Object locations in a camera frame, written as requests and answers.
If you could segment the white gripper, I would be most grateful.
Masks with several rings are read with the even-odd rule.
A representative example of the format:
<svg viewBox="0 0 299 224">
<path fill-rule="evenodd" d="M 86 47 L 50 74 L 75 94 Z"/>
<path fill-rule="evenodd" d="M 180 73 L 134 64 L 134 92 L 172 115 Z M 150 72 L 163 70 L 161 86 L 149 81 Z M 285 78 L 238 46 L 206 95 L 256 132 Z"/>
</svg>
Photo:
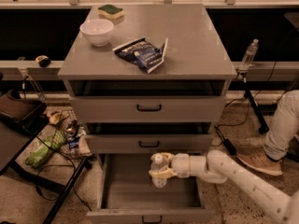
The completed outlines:
<svg viewBox="0 0 299 224">
<path fill-rule="evenodd" d="M 199 177 L 206 171 L 206 157 L 205 156 L 193 156 L 189 154 L 179 153 L 173 155 L 168 152 L 155 153 L 150 159 L 155 163 L 170 163 L 171 169 L 166 168 L 164 170 L 149 170 L 149 175 L 152 178 L 167 179 L 173 176 L 179 178 L 188 178 L 190 176 Z"/>
</svg>

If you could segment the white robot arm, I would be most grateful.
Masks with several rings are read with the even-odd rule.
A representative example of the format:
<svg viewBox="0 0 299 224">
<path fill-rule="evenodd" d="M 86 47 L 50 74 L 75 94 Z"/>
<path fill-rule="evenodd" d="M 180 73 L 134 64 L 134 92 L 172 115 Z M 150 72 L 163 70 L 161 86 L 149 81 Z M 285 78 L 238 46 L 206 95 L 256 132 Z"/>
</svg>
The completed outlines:
<svg viewBox="0 0 299 224">
<path fill-rule="evenodd" d="M 149 175 L 157 188 L 163 188 L 172 177 L 194 176 L 216 184 L 230 179 L 277 224 L 299 224 L 299 192 L 285 194 L 220 150 L 213 149 L 204 156 L 162 152 L 150 160 Z"/>
</svg>

